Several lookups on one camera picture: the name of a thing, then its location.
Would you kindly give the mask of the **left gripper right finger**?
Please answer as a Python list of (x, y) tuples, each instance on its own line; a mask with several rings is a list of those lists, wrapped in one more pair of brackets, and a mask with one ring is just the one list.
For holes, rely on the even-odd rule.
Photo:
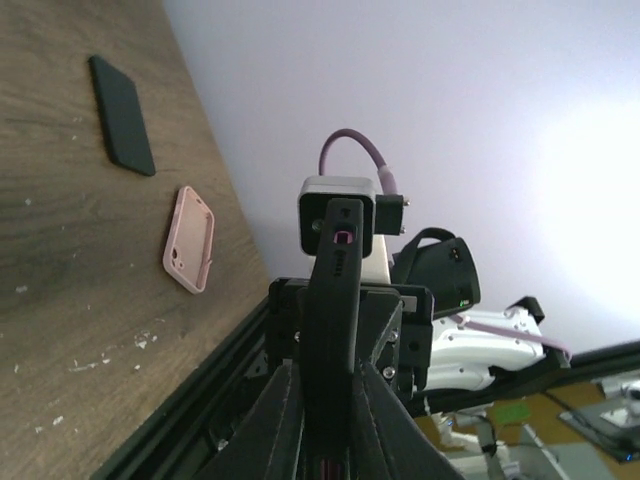
[(427, 439), (369, 362), (355, 367), (350, 434), (352, 471), (358, 479), (463, 477)]

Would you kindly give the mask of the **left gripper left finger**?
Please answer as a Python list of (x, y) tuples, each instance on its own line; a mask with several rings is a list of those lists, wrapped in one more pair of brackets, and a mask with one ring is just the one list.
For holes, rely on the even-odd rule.
[(294, 479), (303, 431), (299, 368), (278, 367), (228, 445), (199, 479)]

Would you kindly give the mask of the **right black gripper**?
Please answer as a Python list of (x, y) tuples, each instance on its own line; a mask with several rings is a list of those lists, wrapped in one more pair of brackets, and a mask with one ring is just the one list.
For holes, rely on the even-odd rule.
[[(308, 282), (279, 279), (269, 289), (265, 352), (273, 373), (298, 358), (302, 306)], [(424, 287), (365, 283), (361, 286), (357, 358), (383, 375), (402, 400), (426, 388), (431, 363), (434, 298)]]

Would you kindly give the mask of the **black phone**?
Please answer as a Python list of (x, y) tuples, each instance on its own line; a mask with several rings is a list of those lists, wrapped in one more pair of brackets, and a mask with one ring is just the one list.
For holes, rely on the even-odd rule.
[(300, 330), (307, 479), (345, 479), (349, 473), (362, 226), (361, 201), (328, 202)]

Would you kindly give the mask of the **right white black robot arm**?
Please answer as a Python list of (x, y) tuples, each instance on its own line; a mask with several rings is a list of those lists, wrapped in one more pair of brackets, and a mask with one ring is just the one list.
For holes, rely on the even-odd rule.
[(357, 284), (363, 268), (352, 247), (333, 246), (310, 280), (269, 289), (269, 361), (299, 363), (312, 411), (345, 412), (364, 364), (417, 412), (526, 395), (569, 366), (567, 349), (542, 336), (535, 298), (498, 313), (477, 309), (470, 249), (448, 230), (420, 231), (395, 255), (389, 282)]

